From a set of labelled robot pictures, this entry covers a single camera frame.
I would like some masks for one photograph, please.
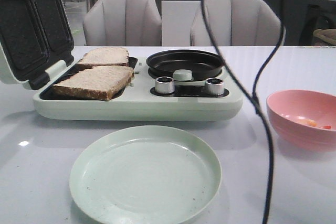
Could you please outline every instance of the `white cabinet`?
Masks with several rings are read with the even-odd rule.
[[[189,46],[190,28],[200,0],[162,0],[162,45]]]

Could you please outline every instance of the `table surface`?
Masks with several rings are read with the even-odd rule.
[[[76,60],[92,47],[76,47]],[[176,48],[129,47],[132,57]],[[213,52],[211,47],[193,48]],[[272,47],[223,47],[236,76],[250,91]],[[308,89],[336,95],[336,48],[281,47],[260,78],[258,94]],[[263,125],[245,99],[241,111],[219,122],[63,121],[40,116],[36,91],[0,83],[0,219],[2,223],[85,223],[69,192],[69,174],[80,153],[97,139],[138,125],[165,125],[206,141],[223,169],[218,196],[194,223],[261,223],[268,172]],[[275,144],[274,190],[269,223],[336,223],[336,153]]]

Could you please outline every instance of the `toast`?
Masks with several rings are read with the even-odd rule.
[[[76,63],[79,70],[94,66],[128,66],[129,53],[123,47],[101,47],[86,53]]]
[[[131,82],[134,70],[125,66],[96,66],[52,86],[53,92],[70,97],[109,101]]]

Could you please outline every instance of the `mini frying pan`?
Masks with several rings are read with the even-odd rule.
[[[149,56],[146,62],[150,73],[156,77],[173,77],[176,70],[186,69],[192,72],[193,81],[216,77],[223,66],[216,54],[188,49],[158,52]]]

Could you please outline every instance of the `power cord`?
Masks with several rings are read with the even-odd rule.
[[[238,81],[238,79],[235,77],[234,73],[231,71],[230,67],[227,65],[219,47],[218,47],[218,43],[211,31],[210,25],[208,23],[208,20],[206,18],[205,15],[205,3],[204,0],[201,0],[201,10],[202,10],[202,18],[206,27],[206,30],[208,32],[210,41],[212,43],[212,45],[214,46],[217,54],[220,56],[224,68],[226,69],[226,71],[228,72],[228,74],[230,75],[230,77],[233,79],[233,81],[236,83],[236,85],[240,88],[240,90],[243,92],[243,94],[245,95],[245,97],[249,100],[250,103],[252,103],[252,105],[254,106],[256,113],[260,116],[265,131],[266,131],[266,135],[267,135],[267,141],[268,141],[268,150],[269,150],[269,167],[268,167],[268,179],[267,179],[267,190],[266,190],[266,199],[265,199],[265,205],[264,205],[264,215],[263,215],[263,221],[262,224],[267,224],[268,222],[268,218],[269,218],[269,211],[270,211],[270,203],[271,203],[271,196],[272,196],[272,187],[273,187],[273,176],[274,176],[274,145],[273,145],[273,140],[272,140],[272,134],[270,131],[270,127],[268,125],[268,122],[264,116],[264,114],[262,113],[262,110],[260,108],[260,104],[258,101],[258,97],[257,97],[257,93],[256,93],[256,86],[257,86],[257,82],[259,80],[259,77],[262,73],[262,71],[264,70],[264,68],[266,67],[266,65],[268,64],[268,62],[272,59],[272,57],[275,55],[275,53],[277,52],[278,48],[280,47],[282,40],[283,40],[283,36],[284,36],[284,25],[283,25],[283,18],[284,18],[284,0],[280,0],[280,22],[281,22],[281,29],[280,29],[280,36],[279,36],[279,40],[275,46],[275,48],[273,49],[273,51],[271,52],[271,54],[269,55],[269,57],[267,58],[267,60],[264,62],[264,64],[262,65],[262,67],[259,69],[255,82],[254,82],[254,86],[253,86],[253,95],[251,96],[246,89],[243,87],[243,85]]]

